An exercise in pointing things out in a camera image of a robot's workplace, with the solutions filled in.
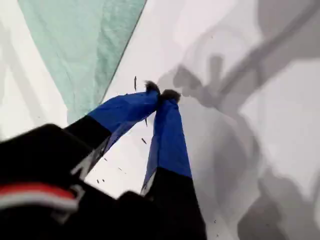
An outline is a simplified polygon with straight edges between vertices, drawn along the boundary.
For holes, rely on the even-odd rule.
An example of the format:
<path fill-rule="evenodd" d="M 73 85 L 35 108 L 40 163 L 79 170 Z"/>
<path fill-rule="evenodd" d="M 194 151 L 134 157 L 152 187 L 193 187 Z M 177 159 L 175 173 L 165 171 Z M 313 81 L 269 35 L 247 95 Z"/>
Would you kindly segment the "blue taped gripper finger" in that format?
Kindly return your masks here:
<path fill-rule="evenodd" d="M 142 192 L 152 210 L 151 227 L 158 240 L 205 240 L 206 225 L 192 179 L 180 97 L 170 89 L 160 95 Z"/>
<path fill-rule="evenodd" d="M 147 81 L 143 92 L 107 100 L 65 128 L 71 142 L 66 143 L 63 149 L 69 153 L 80 150 L 83 155 L 92 150 L 105 154 L 136 123 L 156 111 L 160 95 L 159 87 Z"/>

